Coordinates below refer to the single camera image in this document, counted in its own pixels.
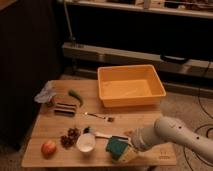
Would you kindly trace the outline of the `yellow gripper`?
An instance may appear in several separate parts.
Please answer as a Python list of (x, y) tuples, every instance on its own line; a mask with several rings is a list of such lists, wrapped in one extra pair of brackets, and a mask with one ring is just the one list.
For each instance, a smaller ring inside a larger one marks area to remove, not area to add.
[(133, 134), (132, 131), (125, 131), (124, 134), (129, 138), (129, 140), (121, 140), (121, 141), (125, 141), (129, 144), (129, 146), (125, 149), (124, 153), (121, 155), (121, 157), (118, 160), (114, 160), (113, 161), (116, 163), (128, 163), (132, 160), (134, 160), (135, 158), (138, 157), (139, 152), (133, 147), (133, 145), (131, 144), (131, 136)]

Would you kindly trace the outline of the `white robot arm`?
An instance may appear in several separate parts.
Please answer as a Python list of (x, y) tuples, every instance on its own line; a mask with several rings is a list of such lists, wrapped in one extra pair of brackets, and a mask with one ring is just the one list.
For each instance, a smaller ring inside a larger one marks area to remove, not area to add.
[(131, 134), (132, 145), (117, 140), (118, 145), (112, 157), (116, 161), (128, 162), (134, 159), (139, 151), (147, 151), (167, 142), (187, 147), (213, 163), (213, 140), (192, 132), (182, 121), (171, 117), (160, 117), (153, 125), (135, 129)]

